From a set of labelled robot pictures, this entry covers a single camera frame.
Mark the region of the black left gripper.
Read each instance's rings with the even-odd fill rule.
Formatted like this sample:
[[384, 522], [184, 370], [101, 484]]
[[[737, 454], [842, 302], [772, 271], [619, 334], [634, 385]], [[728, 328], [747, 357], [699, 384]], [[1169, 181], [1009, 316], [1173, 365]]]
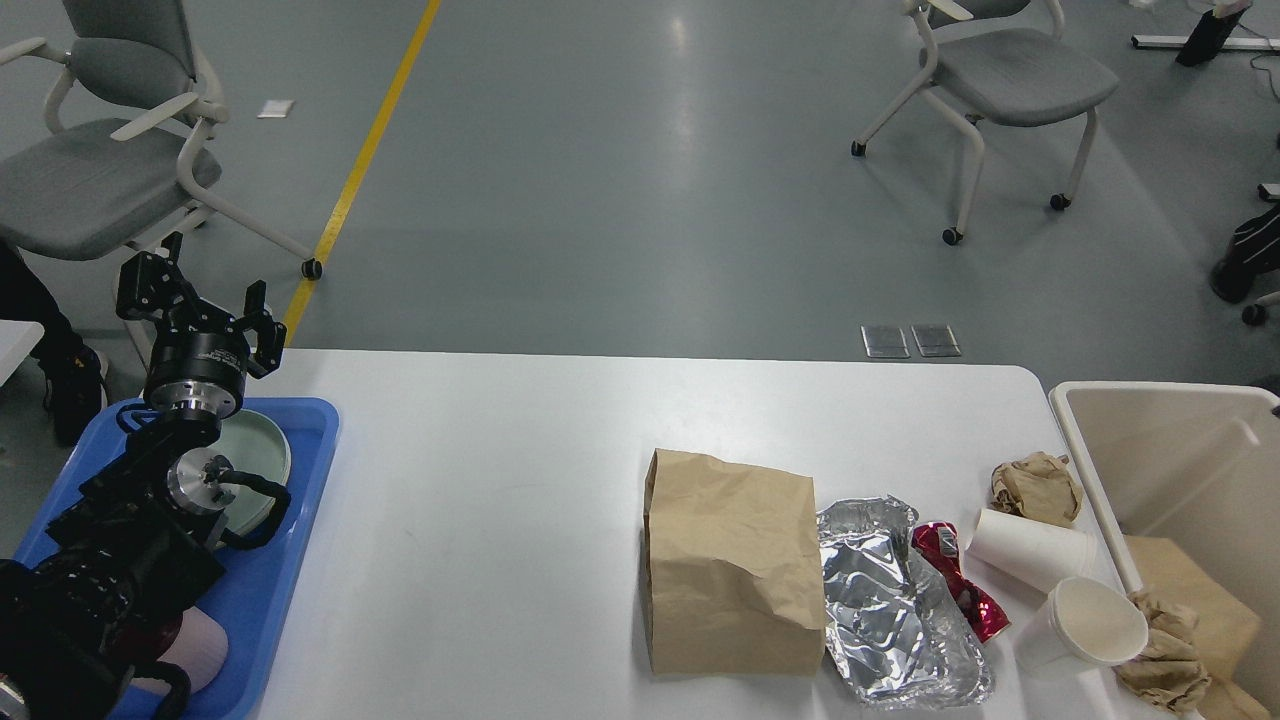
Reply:
[[[151, 350], [143, 401], [152, 410], [196, 409], [220, 419], [243, 405], [246, 372], [255, 379], [282, 364], [288, 328], [268, 306], [268, 283], [244, 291], [244, 309], [232, 332], [201, 325], [200, 296], [178, 266], [183, 234], [172, 232], [159, 251], [138, 251], [116, 278], [116, 316], [151, 322], [161, 332]], [[250, 352], [247, 334], [255, 345]]]

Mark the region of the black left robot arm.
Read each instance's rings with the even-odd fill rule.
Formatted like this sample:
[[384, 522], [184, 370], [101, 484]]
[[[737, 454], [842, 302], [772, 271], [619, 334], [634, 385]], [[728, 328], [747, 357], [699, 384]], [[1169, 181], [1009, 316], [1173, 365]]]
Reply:
[[279, 368], [287, 328], [264, 281], [241, 316], [200, 297], [180, 241], [173, 232], [120, 269], [116, 315], [157, 332], [141, 398], [116, 414], [123, 452], [49, 523], [55, 553], [3, 562], [5, 719], [104, 719], [138, 676], [168, 688], [154, 716], [179, 717], [193, 682], [159, 641], [224, 575], [218, 546], [265, 546], [291, 507], [284, 486], [211, 451], [247, 378]]

